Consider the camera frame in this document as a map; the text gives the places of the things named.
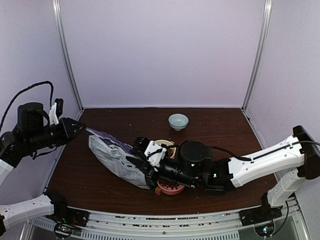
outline light blue bowl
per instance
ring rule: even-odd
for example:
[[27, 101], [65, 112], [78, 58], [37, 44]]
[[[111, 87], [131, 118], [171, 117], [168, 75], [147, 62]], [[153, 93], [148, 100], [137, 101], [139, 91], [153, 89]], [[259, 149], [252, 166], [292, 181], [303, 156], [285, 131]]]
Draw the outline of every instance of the light blue bowl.
[[184, 129], [189, 123], [189, 119], [186, 115], [181, 113], [173, 114], [169, 117], [169, 124], [176, 131]]

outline black mount bracket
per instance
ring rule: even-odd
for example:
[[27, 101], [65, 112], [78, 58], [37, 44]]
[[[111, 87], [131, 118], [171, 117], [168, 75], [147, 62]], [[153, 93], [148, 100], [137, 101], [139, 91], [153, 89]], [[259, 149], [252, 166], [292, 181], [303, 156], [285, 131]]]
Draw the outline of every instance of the black mount bracket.
[[242, 226], [259, 224], [282, 216], [282, 207], [271, 207], [268, 203], [268, 193], [266, 192], [261, 198], [262, 205], [242, 210], [239, 212]]

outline white wall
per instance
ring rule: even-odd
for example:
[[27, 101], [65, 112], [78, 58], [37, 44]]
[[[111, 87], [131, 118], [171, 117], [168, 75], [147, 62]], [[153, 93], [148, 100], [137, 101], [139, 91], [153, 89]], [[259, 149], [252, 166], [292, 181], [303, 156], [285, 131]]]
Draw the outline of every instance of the white wall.
[[83, 105], [240, 107], [257, 52], [264, 4], [61, 1]]
[[[64, 116], [79, 114], [64, 66], [51, 0], [0, 1], [0, 116], [21, 89], [44, 80], [54, 84], [55, 98], [63, 98]], [[33, 88], [12, 105], [1, 134], [17, 123], [17, 107], [27, 102], [44, 103], [49, 110], [50, 87]], [[33, 161], [25, 157], [0, 187], [0, 204], [38, 197], [46, 184], [57, 152]], [[6, 232], [1, 240], [17, 239], [22, 225]]]
[[[320, 1], [274, 0], [270, 30], [248, 106], [271, 146], [302, 125], [320, 141]], [[296, 193], [312, 239], [320, 236], [320, 178]]]

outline small bowl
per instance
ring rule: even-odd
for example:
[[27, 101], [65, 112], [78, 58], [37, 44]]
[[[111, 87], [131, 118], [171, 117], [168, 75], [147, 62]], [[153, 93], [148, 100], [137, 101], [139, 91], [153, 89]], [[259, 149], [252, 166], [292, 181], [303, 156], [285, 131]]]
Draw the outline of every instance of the small bowl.
[[170, 127], [172, 127], [176, 131], [184, 129], [189, 123], [188, 117], [181, 113], [171, 115], [168, 120]]
[[[164, 144], [166, 146], [172, 146], [173, 143], [171, 141], [168, 140], [164, 140], [164, 139], [159, 139], [159, 140], [155, 140], [155, 143], [158, 144], [159, 146], [161, 146], [161, 144]], [[175, 159], [175, 155], [176, 155], [176, 147], [171, 148], [173, 150], [173, 154], [172, 156], [170, 156], [171, 159]]]
[[157, 181], [157, 184], [158, 184], [159, 188], [161, 188], [161, 190], [164, 194], [177, 195], [185, 189], [185, 186], [183, 186], [181, 184], [177, 184], [176, 187], [174, 187], [174, 188], [171, 188], [170, 186], [167, 186], [167, 185], [162, 185], [161, 183], [159, 183], [159, 180]]

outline aluminum frame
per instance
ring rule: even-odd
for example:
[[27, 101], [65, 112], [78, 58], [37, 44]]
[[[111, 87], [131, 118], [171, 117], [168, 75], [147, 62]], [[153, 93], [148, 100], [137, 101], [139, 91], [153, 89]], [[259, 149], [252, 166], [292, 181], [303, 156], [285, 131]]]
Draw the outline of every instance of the aluminum frame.
[[268, 36], [268, 32], [269, 32], [271, 12], [272, 12], [272, 0], [265, 0], [258, 48], [257, 48], [255, 60], [254, 60], [254, 65], [253, 65], [253, 69], [252, 69], [252, 73], [251, 73], [251, 78], [250, 78], [248, 90], [246, 92], [244, 102], [242, 105], [242, 110], [244, 112], [247, 111], [249, 101], [250, 101], [250, 98], [251, 98], [251, 95], [252, 95], [252, 92], [253, 92], [257, 77], [258, 77], [258, 72], [259, 72], [259, 68], [261, 65], [262, 54], [265, 49], [266, 40], [267, 40], [267, 36]]
[[[288, 205], [289, 215], [294, 219], [293, 223], [299, 239], [309, 240], [310, 237], [296, 198], [290, 198]], [[75, 238], [86, 240], [220, 239], [219, 236], [237, 236], [239, 230], [253, 227], [252, 225], [242, 226], [239, 210], [187, 215], [129, 215], [87, 211], [90, 213], [87, 226], [82, 227], [81, 232], [74, 233], [72, 236]], [[286, 213], [287, 208], [283, 207], [281, 219], [285, 218]], [[55, 225], [55, 222], [45, 217], [33, 219], [31, 223], [26, 223], [26, 225], [49, 231], [52, 231]], [[28, 240], [28, 238], [22, 237], [20, 240]]]
[[56, 26], [57, 26], [57, 29], [59, 32], [61, 49], [62, 49], [63, 60], [64, 60], [66, 72], [67, 72], [67, 75], [69, 78], [69, 82], [70, 82], [72, 92], [75, 97], [78, 109], [80, 111], [82, 111], [84, 109], [84, 107], [83, 107], [83, 104], [80, 99], [80, 94], [79, 94], [79, 91], [77, 88], [75, 76], [74, 76], [72, 66], [71, 66], [71, 61], [70, 61], [70, 56], [69, 56], [69, 52], [68, 52], [68, 48], [67, 48], [65, 31], [64, 31], [64, 25], [63, 25], [63, 21], [62, 21], [60, 0], [52, 0], [52, 5], [53, 5], [53, 12], [54, 12], [54, 17], [55, 17], [55, 21], [56, 21]]

